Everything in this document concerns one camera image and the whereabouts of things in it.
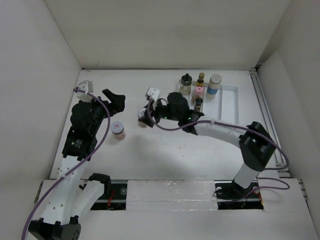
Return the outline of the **yellow label small bottle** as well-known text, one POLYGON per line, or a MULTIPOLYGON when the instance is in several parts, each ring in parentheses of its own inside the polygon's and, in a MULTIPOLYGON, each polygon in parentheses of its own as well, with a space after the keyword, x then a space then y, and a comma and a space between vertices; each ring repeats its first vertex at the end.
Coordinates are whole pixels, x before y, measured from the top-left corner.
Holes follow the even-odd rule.
POLYGON ((196 86, 197 87, 203 87, 204 86, 204 78, 205 74, 203 72, 200 72, 198 75, 198 79, 196 81, 196 86))

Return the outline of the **black knob lid jar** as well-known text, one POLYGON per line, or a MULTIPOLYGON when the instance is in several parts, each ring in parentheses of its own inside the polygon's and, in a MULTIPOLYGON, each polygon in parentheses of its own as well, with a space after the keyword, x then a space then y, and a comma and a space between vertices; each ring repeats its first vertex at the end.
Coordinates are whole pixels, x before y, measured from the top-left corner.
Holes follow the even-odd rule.
POLYGON ((179 91, 182 95, 189 95, 191 92, 192 77, 186 73, 180 79, 179 91))

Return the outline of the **red label lid jar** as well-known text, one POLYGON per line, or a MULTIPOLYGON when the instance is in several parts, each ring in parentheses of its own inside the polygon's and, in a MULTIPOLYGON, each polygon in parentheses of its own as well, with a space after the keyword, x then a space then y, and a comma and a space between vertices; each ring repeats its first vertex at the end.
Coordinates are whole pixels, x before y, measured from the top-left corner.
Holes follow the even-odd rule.
POLYGON ((119 141, 126 137, 125 128, 120 121, 115 121, 111 124, 111 132, 115 139, 119 141))
POLYGON ((138 113, 138 125, 141 127, 141 128, 146 128, 148 125, 144 122, 145 120, 145 111, 146 111, 146 108, 143 108, 139 111, 138 113))

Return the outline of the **black lid pepper jar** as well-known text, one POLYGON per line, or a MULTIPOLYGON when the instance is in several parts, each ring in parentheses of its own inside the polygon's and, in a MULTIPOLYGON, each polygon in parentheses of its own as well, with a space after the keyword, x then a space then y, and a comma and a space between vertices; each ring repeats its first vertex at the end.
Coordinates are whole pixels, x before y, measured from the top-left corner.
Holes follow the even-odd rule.
POLYGON ((194 111, 196 112, 201 112, 202 109, 202 105, 203 105, 203 99, 201 97, 197 97, 194 100, 194 111))

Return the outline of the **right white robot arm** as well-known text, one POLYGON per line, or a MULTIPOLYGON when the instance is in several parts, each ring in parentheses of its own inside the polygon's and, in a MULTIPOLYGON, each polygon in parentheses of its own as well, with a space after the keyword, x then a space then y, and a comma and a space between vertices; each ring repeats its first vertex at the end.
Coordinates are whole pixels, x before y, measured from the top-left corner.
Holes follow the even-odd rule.
POLYGON ((263 172, 274 154, 276 145, 259 122, 246 127, 219 122, 202 112, 190 109, 180 92, 172 92, 162 104, 160 91, 150 87, 145 94, 148 101, 138 121, 149 127, 158 126, 161 119, 176 121, 176 130, 196 136, 211 137, 240 149, 243 164, 230 186, 223 189, 228 199, 243 197, 249 192, 252 181, 263 172))

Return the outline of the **silver lid blue label jar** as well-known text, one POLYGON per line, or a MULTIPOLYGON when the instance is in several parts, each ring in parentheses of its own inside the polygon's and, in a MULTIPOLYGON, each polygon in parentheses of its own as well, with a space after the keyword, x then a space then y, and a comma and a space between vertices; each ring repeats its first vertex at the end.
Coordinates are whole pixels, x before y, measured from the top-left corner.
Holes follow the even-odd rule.
POLYGON ((212 74, 209 83, 207 85, 206 97, 209 99, 214 99, 219 90, 220 84, 222 81, 222 77, 219 74, 212 74))

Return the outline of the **pink lid spice jar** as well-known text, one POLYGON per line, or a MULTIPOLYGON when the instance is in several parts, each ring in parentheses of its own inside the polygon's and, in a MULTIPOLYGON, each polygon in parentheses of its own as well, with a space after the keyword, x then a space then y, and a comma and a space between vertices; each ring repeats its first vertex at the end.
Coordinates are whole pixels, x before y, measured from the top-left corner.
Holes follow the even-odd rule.
POLYGON ((197 98, 203 98, 204 96, 204 87, 203 86, 196 86, 191 98, 192 103, 196 101, 197 98))

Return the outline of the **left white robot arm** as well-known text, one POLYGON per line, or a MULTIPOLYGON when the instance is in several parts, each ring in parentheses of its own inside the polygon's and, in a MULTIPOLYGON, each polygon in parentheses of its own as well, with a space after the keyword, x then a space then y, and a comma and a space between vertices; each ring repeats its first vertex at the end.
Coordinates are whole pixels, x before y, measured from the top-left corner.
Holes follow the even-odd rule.
POLYGON ((32 234, 38 240, 77 240, 81 234, 81 220, 98 198, 111 194, 111 179, 94 173, 78 194, 84 170, 103 141, 96 134, 104 119, 125 109, 124 95, 104 89, 107 100, 89 91, 75 88, 84 97, 71 109, 71 126, 62 150, 62 160, 56 182, 38 200, 24 225, 21 239, 32 234))

